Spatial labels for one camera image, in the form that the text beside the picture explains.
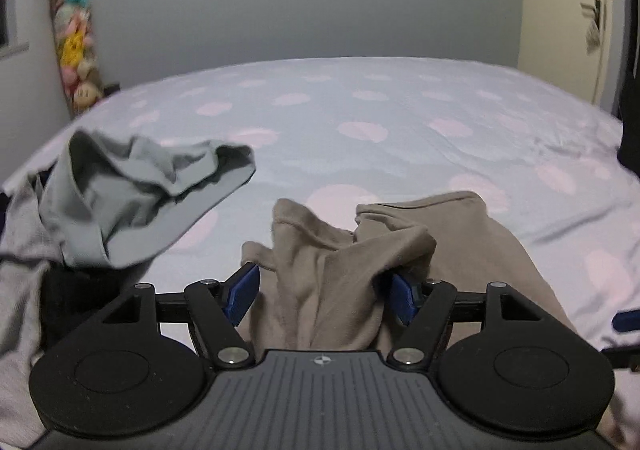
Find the light grey knit garment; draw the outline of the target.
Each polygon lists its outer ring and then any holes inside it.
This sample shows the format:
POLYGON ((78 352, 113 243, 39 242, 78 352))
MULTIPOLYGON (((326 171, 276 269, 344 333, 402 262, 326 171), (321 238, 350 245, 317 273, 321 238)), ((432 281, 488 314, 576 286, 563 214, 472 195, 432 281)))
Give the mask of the light grey knit garment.
POLYGON ((40 288, 61 251, 39 214, 35 175, 15 187, 1 235, 1 441, 25 449, 44 432, 28 380, 40 354, 40 288))

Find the grey-blue garment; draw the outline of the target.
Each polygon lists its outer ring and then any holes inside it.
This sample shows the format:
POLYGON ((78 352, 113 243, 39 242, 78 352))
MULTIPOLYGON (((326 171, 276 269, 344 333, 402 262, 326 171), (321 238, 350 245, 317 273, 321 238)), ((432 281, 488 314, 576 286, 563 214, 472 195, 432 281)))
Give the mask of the grey-blue garment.
POLYGON ((78 129, 44 186, 40 217, 67 265, 122 269, 170 248, 255 171, 246 145, 165 147, 78 129))

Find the taupe brown shirt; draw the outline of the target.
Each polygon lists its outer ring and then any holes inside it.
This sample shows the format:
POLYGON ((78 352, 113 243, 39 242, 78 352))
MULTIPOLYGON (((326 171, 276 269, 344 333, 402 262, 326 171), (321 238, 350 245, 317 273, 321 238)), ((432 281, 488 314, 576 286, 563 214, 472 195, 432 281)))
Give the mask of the taupe brown shirt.
POLYGON ((474 192, 360 204, 356 223, 353 231, 337 228, 280 199, 270 247, 243 244, 243 262, 259 266, 262 283, 240 333, 258 354, 371 348, 388 354, 400 329, 374 286, 384 271, 401 267, 466 291, 503 277, 563 325, 570 322, 525 249, 474 192))

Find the black wall socket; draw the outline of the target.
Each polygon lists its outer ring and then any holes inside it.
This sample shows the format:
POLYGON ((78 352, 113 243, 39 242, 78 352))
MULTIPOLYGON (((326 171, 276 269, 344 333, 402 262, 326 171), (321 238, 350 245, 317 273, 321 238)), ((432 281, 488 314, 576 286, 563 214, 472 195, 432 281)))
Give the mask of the black wall socket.
POLYGON ((113 83, 113 84, 109 84, 109 85, 105 85, 103 88, 103 94, 104 96, 111 96, 117 92, 120 91, 120 84, 119 83, 113 83))

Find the cream door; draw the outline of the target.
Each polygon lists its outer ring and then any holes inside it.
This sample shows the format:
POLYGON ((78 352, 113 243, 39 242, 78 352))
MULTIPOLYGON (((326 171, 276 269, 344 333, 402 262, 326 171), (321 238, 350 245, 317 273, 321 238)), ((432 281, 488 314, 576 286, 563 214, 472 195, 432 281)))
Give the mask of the cream door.
POLYGON ((605 45, 606 0, 602 45, 587 53, 589 20, 580 4, 593 0, 523 0, 518 69, 588 103, 597 99, 605 45))

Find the plush toy hanging organizer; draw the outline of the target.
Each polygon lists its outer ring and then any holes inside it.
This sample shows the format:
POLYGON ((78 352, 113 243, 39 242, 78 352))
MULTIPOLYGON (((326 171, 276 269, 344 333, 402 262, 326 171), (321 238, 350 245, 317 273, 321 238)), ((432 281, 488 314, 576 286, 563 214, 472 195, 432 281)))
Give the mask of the plush toy hanging organizer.
POLYGON ((49 0, 58 72, 68 109, 83 114, 104 96, 90 0, 49 0))

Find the polka dot bed sheet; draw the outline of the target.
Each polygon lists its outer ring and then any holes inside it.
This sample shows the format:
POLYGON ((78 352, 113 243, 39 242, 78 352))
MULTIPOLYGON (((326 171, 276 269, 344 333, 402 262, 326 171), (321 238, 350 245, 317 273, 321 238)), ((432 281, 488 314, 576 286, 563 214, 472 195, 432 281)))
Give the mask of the polka dot bed sheet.
POLYGON ((146 277, 177 291, 268 243, 274 203, 356 228, 364 203, 477 193, 524 244, 570 322, 599 348, 639 305, 639 181, 616 158, 620 122, 520 71, 428 58, 294 59, 185 74, 122 91, 75 122, 166 148, 246 145, 257 169, 146 277))

